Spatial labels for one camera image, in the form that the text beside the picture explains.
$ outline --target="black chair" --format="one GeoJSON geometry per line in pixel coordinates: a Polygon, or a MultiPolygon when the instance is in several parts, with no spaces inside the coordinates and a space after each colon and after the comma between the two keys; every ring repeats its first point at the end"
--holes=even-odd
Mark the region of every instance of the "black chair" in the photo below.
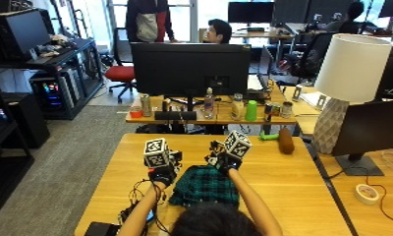
{"type": "Polygon", "coordinates": [[[344,22],[340,27],[340,33],[359,34],[361,23],[359,22],[344,22]]]}
{"type": "Polygon", "coordinates": [[[121,32],[123,31],[126,35],[126,28],[117,28],[115,29],[115,40],[114,40],[114,54],[115,60],[118,62],[117,66],[113,66],[110,70],[106,72],[106,77],[114,82],[122,82],[121,85],[109,87],[110,92],[114,92],[114,88],[123,87],[122,92],[118,95],[118,103],[122,103],[122,95],[130,89],[133,93],[133,89],[136,88],[136,84],[134,82],[135,74],[134,74],[134,67],[133,66],[123,66],[122,63],[127,63],[129,61],[121,60],[119,52],[121,52],[121,32]]]}
{"type": "Polygon", "coordinates": [[[335,34],[335,31],[316,34],[300,59],[295,59],[295,55],[287,55],[288,59],[293,60],[289,73],[293,77],[299,77],[297,84],[301,84],[304,80],[312,83],[313,79],[317,78],[335,34]]]}

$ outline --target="black glove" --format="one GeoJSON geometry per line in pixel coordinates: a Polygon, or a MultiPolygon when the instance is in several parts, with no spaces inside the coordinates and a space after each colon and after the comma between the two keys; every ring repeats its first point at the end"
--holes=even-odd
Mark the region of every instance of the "black glove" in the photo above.
{"type": "Polygon", "coordinates": [[[238,170],[240,165],[242,165],[242,159],[230,155],[227,152],[223,152],[218,156],[218,162],[214,166],[224,175],[228,175],[228,170],[231,168],[238,170]]]}
{"type": "Polygon", "coordinates": [[[148,171],[150,180],[164,183],[167,188],[174,184],[176,176],[178,174],[171,168],[158,168],[148,171]]]}

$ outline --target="dark hair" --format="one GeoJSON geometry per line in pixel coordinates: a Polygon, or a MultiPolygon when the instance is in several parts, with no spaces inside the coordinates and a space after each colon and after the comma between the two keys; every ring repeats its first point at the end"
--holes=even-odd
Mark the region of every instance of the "dark hair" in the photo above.
{"type": "Polygon", "coordinates": [[[218,34],[223,34],[222,43],[228,43],[232,37],[232,27],[231,25],[220,19],[214,19],[208,21],[208,25],[214,26],[218,34]]]}
{"type": "Polygon", "coordinates": [[[262,236],[252,219],[232,206],[200,203],[175,222],[171,236],[262,236]]]}
{"type": "Polygon", "coordinates": [[[359,2],[352,2],[351,7],[349,7],[349,18],[353,21],[364,12],[364,3],[361,1],[359,2]]]}

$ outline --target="computer tower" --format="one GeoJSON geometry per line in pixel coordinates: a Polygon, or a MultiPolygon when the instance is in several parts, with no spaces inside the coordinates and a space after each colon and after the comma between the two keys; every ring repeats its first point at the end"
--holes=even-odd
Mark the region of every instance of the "computer tower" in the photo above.
{"type": "Polygon", "coordinates": [[[65,68],[58,81],[49,73],[38,72],[30,79],[33,90],[43,111],[65,110],[65,103],[74,108],[81,99],[81,90],[74,71],[65,68]]]}
{"type": "MultiPolygon", "coordinates": [[[[41,148],[50,137],[50,131],[35,96],[26,92],[3,92],[2,96],[9,104],[11,115],[19,124],[19,130],[29,148],[41,148]]],[[[15,133],[2,143],[2,148],[22,147],[15,133]]]]}

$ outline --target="carpet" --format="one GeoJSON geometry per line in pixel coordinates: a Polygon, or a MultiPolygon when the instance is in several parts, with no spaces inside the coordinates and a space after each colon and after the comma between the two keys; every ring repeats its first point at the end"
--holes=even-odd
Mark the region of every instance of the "carpet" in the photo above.
{"type": "Polygon", "coordinates": [[[118,111],[86,106],[73,121],[49,121],[51,137],[0,209],[0,236],[74,234],[119,140],[138,127],[118,111]]]}

